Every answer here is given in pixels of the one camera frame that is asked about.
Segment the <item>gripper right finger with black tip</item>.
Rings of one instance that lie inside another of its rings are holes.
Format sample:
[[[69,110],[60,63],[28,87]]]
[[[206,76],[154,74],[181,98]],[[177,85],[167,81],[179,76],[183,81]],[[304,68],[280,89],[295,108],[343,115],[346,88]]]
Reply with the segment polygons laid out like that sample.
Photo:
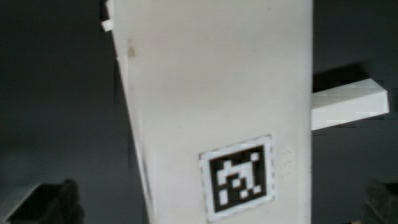
[[[398,224],[398,182],[368,182],[360,224]]]

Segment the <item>gripper left finger with black tip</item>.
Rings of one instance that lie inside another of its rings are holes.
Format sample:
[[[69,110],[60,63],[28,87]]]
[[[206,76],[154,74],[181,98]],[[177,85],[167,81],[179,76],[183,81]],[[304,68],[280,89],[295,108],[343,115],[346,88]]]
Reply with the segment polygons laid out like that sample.
[[[0,224],[83,224],[78,184],[0,185]]]

